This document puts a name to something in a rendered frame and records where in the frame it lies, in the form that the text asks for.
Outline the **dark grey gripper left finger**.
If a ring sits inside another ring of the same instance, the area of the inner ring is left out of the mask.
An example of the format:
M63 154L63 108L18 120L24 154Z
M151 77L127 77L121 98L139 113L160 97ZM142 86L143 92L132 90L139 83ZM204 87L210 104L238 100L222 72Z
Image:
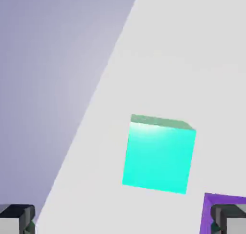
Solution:
M35 234L34 205L0 204L0 234Z

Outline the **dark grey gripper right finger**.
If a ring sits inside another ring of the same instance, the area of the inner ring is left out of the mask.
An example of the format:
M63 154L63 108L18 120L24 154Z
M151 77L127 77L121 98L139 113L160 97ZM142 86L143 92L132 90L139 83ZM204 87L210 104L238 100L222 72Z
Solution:
M246 234L246 204L215 204L211 234Z

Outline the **small purple cube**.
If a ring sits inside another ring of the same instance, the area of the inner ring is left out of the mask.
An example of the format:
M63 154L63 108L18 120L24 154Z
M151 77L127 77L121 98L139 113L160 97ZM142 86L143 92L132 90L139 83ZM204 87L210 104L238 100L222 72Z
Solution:
M211 234L211 207L215 204L246 204L246 197L205 193L199 234Z

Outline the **small cyan cube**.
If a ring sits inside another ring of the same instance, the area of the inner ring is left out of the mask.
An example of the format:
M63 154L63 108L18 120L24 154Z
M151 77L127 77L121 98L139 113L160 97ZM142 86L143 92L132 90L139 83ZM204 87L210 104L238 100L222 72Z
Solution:
M122 184L185 194L196 133L181 120L132 114Z

